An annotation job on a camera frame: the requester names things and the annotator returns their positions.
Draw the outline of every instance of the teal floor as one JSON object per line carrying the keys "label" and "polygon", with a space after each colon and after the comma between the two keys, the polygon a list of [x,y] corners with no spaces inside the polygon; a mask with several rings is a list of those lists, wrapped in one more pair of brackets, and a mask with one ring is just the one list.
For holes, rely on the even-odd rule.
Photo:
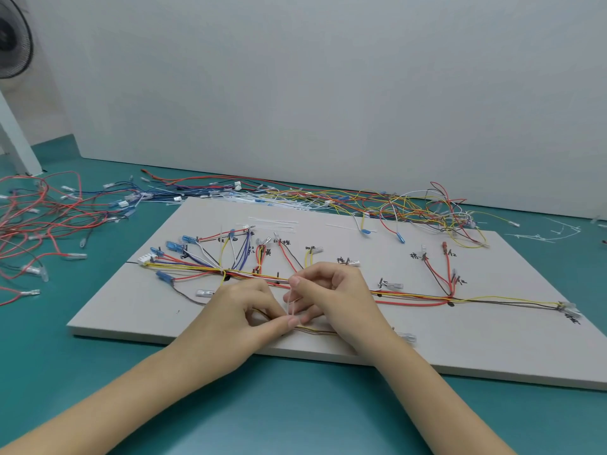
{"label": "teal floor", "polygon": [[[49,172],[74,170],[84,189],[141,175],[132,164],[80,158],[71,136],[35,147]],[[152,168],[167,177],[190,172]],[[11,175],[5,156],[0,174]],[[548,236],[546,215],[474,208],[567,299],[607,332],[604,296],[607,230],[586,219],[556,244],[507,233]],[[83,261],[47,261],[50,281],[20,278],[39,297],[0,307],[0,446],[88,396],[158,346],[74,338],[65,324],[174,211],[143,203],[128,222],[95,230]],[[80,252],[80,237],[62,241]],[[607,450],[607,393],[446,377],[451,386],[520,454],[601,454]],[[370,367],[254,356],[238,371],[194,393],[120,444],[113,454],[429,454],[380,375]]]}

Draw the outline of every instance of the electric fan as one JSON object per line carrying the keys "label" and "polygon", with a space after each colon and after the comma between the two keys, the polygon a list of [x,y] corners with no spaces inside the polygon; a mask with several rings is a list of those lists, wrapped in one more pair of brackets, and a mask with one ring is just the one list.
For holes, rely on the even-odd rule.
{"label": "electric fan", "polygon": [[34,57],[32,30],[14,0],[0,0],[0,80],[21,75]]}

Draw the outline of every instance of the white board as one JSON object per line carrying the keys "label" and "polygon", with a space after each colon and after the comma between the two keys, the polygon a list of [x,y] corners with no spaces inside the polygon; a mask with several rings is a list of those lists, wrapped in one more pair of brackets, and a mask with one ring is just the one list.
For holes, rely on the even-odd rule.
{"label": "white board", "polygon": [[87,158],[607,214],[605,0],[28,1]]}
{"label": "white board", "polygon": [[[182,235],[206,237],[229,230],[237,224],[254,223],[249,217],[298,221],[293,234],[282,233],[289,248],[303,263],[305,246],[323,247],[315,261],[356,259],[369,287],[380,278],[402,282],[407,292],[441,295],[436,281],[420,259],[425,244],[432,265],[445,275],[442,251],[444,234],[427,232],[413,224],[400,224],[406,240],[400,244],[376,219],[366,219],[365,228],[375,229],[370,238],[357,230],[327,226],[327,223],[354,227],[351,216],[267,207],[259,204],[229,203],[190,198],[169,218],[131,258],[149,253],[150,247],[177,241]],[[256,237],[273,236],[257,229]],[[451,265],[466,284],[459,284],[459,298],[501,295],[538,301],[565,301],[531,265],[497,233],[486,232],[489,249],[464,249],[449,242]],[[263,273],[282,277],[292,274],[280,249],[270,244],[271,254],[263,263]],[[220,243],[205,244],[218,257]],[[224,259],[232,262],[230,247]],[[250,256],[245,267],[255,265]],[[194,297],[197,289],[216,289],[219,276],[180,282],[181,291]],[[284,289],[272,288],[282,303]],[[438,307],[380,305],[397,332],[417,336],[417,351],[439,372],[515,380],[549,385],[607,389],[607,338],[587,319],[573,323],[557,311],[477,303]],[[194,305],[159,280],[154,271],[125,263],[120,270],[70,321],[73,334],[120,338],[142,342],[169,343],[200,312]],[[327,327],[320,318],[318,327]],[[292,332],[260,353],[284,357],[364,364],[349,345],[338,337],[312,336]]]}

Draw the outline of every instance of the forearm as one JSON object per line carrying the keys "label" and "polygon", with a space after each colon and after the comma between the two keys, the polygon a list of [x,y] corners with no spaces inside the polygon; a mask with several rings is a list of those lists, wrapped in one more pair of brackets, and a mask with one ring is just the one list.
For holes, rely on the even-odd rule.
{"label": "forearm", "polygon": [[390,338],[370,357],[435,455],[514,454],[400,338]]}
{"label": "forearm", "polygon": [[64,413],[0,449],[0,455],[103,455],[134,430],[189,394],[165,350]]}

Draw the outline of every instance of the left hand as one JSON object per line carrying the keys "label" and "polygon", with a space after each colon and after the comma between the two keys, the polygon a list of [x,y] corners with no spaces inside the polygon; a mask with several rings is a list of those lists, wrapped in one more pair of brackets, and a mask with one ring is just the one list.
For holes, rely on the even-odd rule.
{"label": "left hand", "polygon": [[[272,319],[249,325],[247,314],[253,308]],[[299,319],[285,313],[268,284],[252,278],[220,287],[163,354],[170,358],[179,379],[194,391],[237,369],[254,352],[298,324]]]}

